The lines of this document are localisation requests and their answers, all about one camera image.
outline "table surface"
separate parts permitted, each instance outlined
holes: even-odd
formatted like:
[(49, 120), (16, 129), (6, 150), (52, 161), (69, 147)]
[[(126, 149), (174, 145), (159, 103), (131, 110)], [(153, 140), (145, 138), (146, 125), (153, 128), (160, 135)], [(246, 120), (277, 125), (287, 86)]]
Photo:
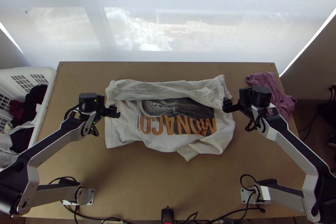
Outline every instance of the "table surface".
[[(144, 82), (197, 81), (225, 75), (234, 101), (246, 87), (245, 76), (263, 71), (277, 73), (273, 63), (145, 63), (60, 62), (38, 141), (60, 127), (64, 113), (78, 104), (81, 92), (105, 94), (111, 80)], [(72, 142), (39, 167), (40, 184), (56, 177), (73, 176), (96, 190), (94, 204), (81, 206), (88, 216), (117, 216), (127, 220), (159, 220), (161, 209), (174, 208), (176, 219), (199, 211), (198, 219), (214, 219), (244, 208), (239, 178), (244, 173), (257, 180), (275, 178), (279, 184), (301, 189), (304, 172), (281, 148), (257, 131), (244, 130), (248, 118), (233, 113), (234, 136), (222, 155), (201, 154), (186, 162), (178, 153), (162, 153), (135, 142), (107, 149), (104, 122), (99, 137)], [(297, 135), (293, 118), (289, 122)], [(265, 206), (266, 213), (249, 211), (247, 218), (302, 215), (279, 204)], [(242, 213), (233, 215), (239, 218)], [(27, 217), (72, 219), (60, 202), (32, 208)]]

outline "red object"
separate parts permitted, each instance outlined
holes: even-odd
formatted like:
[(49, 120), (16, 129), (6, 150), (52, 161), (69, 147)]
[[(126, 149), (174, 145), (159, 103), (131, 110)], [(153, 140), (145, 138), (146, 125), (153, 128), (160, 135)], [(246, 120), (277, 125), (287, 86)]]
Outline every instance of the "red object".
[(18, 100), (11, 100), (9, 103), (9, 113), (14, 118), (21, 120), (24, 114), (23, 103)]

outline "dark clothing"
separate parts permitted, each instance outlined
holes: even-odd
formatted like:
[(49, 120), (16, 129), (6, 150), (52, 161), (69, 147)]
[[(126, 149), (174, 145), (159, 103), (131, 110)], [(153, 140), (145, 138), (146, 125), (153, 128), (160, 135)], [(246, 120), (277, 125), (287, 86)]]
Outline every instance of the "dark clothing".
[(32, 137), (34, 128), (21, 129), (10, 135), (12, 139), (12, 147), (10, 150), (15, 151), (16, 153), (21, 153), (28, 148), (30, 138)]
[(11, 113), (11, 115), (14, 116), (11, 122), (14, 128), (16, 126), (24, 124), (27, 121), (34, 120), (36, 116), (36, 104), (42, 104), (47, 88), (47, 85), (39, 85), (33, 87), (30, 90), (29, 94), (26, 95), (24, 103), (22, 103), (23, 113), (21, 117), (16, 116), (16, 113)]

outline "laundry basket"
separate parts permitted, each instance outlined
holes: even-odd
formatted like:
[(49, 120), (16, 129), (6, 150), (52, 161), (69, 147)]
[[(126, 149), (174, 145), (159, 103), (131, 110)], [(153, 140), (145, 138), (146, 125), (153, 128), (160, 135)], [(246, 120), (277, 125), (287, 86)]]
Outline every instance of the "laundry basket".
[(52, 67), (20, 67), (0, 70), (0, 131), (8, 121), (13, 119), (9, 114), (10, 100), (24, 102), (25, 96), (37, 85), (48, 85), (40, 111), (36, 115), (36, 125), (29, 142), (31, 147), (36, 143), (45, 112), (53, 89), (56, 70)]

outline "wall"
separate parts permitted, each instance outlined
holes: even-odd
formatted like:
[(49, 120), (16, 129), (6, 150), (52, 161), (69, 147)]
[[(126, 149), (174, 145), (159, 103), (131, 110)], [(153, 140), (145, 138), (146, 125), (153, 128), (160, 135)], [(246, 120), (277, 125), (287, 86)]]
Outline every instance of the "wall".
[(282, 75), (286, 94), (297, 99), (327, 100), (336, 84), (336, 16)]
[(0, 69), (31, 66), (22, 52), (0, 30)]

